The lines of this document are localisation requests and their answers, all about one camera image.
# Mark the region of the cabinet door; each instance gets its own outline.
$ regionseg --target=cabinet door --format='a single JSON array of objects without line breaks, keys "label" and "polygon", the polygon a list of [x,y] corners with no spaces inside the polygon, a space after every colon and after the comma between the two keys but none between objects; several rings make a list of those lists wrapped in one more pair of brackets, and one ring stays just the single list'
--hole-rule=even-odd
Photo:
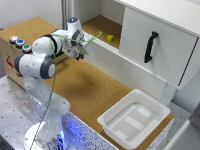
[{"label": "cabinet door", "polygon": [[[152,60],[144,63],[152,32]],[[194,49],[197,37],[130,8],[125,9],[120,54],[133,62],[179,85]]]}]

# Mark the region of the white container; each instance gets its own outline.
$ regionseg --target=white container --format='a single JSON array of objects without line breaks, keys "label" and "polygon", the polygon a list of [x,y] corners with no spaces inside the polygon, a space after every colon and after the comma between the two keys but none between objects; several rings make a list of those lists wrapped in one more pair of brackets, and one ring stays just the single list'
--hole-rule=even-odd
[{"label": "white container", "polygon": [[135,89],[97,121],[105,133],[126,149],[136,149],[169,115],[170,109]]}]

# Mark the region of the door handle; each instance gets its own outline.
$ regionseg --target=door handle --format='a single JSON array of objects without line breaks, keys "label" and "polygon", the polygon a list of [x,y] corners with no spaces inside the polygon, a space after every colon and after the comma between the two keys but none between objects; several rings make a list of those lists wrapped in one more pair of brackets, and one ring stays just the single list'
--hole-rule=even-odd
[{"label": "door handle", "polygon": [[152,57],[150,56],[150,54],[151,54],[151,49],[153,46],[153,40],[155,38],[157,38],[158,36],[159,36],[158,33],[154,32],[154,31],[152,32],[152,35],[150,36],[148,44],[147,44],[147,49],[146,49],[146,53],[144,56],[144,63],[148,63],[149,61],[152,60]]}]

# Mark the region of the brown box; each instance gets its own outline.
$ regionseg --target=brown box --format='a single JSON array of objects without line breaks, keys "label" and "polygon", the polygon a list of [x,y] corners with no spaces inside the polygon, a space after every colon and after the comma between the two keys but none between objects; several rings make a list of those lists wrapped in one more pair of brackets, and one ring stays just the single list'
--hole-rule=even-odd
[{"label": "brown box", "polygon": [[[56,26],[42,18],[36,17],[0,31],[0,51],[6,74],[20,86],[24,86],[24,78],[19,77],[19,74],[15,70],[14,60],[23,52],[21,49],[16,48],[15,45],[9,43],[9,37],[17,35],[20,39],[25,40],[26,44],[32,45],[35,40],[43,35],[51,33],[55,29],[57,29]],[[56,58],[56,63],[67,58],[67,55],[63,54]]]}]

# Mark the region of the green cable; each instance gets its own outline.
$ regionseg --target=green cable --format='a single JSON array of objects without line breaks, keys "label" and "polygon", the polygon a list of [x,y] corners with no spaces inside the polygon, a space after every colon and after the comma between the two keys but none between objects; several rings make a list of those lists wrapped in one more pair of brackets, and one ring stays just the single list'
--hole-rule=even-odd
[{"label": "green cable", "polygon": [[[89,44],[91,41],[93,41],[93,40],[99,38],[101,35],[102,35],[102,32],[99,31],[99,32],[97,32],[89,41],[77,41],[77,40],[69,39],[69,38],[67,38],[67,37],[64,37],[64,36],[61,36],[61,35],[56,35],[56,34],[53,34],[52,36],[59,36],[59,37],[62,37],[62,38],[65,38],[65,39],[68,39],[68,40],[71,40],[71,41],[75,41],[75,42],[80,42],[80,43],[82,43],[82,42],[87,42],[87,44],[85,45],[85,47],[83,47],[83,50],[82,50],[82,52],[84,52],[84,50],[85,50],[85,48],[88,46],[88,44]],[[54,62],[55,62],[56,54],[55,54],[53,42],[52,42],[51,38],[49,38],[49,40],[50,40],[50,43],[51,43],[51,49],[52,49],[52,51],[53,51]],[[51,98],[52,98],[52,94],[53,94],[53,90],[54,90],[54,86],[55,86],[55,81],[56,81],[56,69],[55,69],[54,80],[53,80],[53,85],[52,85],[52,90],[51,90],[51,93],[50,93],[48,105],[47,105],[47,108],[46,108],[45,113],[44,113],[43,116],[42,116],[42,119],[41,119],[41,121],[40,121],[40,124],[39,124],[39,126],[38,126],[38,129],[37,129],[37,131],[36,131],[36,133],[35,133],[35,136],[34,136],[34,139],[33,139],[32,144],[31,144],[30,150],[31,150],[32,147],[33,147],[33,143],[34,143],[35,138],[36,138],[36,136],[37,136],[37,134],[38,134],[38,131],[39,131],[39,129],[40,129],[40,126],[41,126],[41,124],[42,124],[42,121],[44,120],[44,117],[45,117],[45,115],[46,115],[46,113],[47,113],[47,111],[48,111],[48,109],[49,109],[49,105],[50,105],[50,103],[51,103]]]}]

